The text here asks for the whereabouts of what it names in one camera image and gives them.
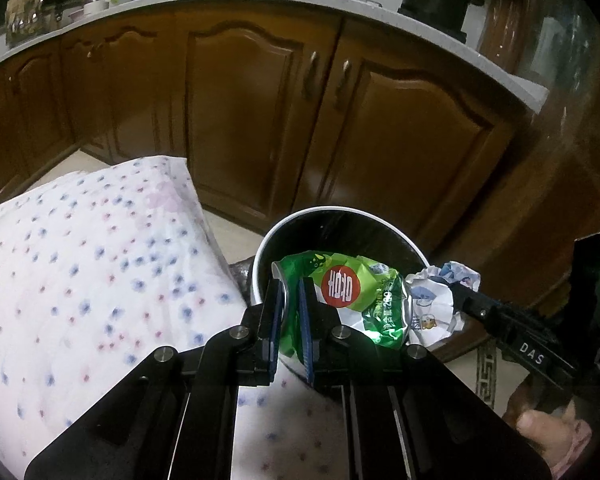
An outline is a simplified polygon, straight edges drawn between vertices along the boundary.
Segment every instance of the finger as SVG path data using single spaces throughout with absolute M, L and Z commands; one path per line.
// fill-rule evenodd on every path
M 558 417 L 528 410 L 520 416 L 516 428 L 542 448 L 542 458 L 549 466 L 560 462 L 571 449 L 573 428 Z
M 507 411 L 502 416 L 502 420 L 515 429 L 520 415 L 532 407 L 532 375 L 529 374 L 509 397 Z
M 563 422 L 575 422 L 576 420 L 576 403 L 573 399 L 567 404 L 567 409 L 564 410 L 564 415 L 561 417 Z

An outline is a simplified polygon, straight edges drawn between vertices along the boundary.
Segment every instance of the person's hand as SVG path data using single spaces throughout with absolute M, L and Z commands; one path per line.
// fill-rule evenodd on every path
M 529 375 L 509 397 L 503 420 L 528 438 L 559 478 L 582 452 L 591 437 L 589 425 L 576 420 L 573 400 L 561 416 L 532 410 L 532 377 Z

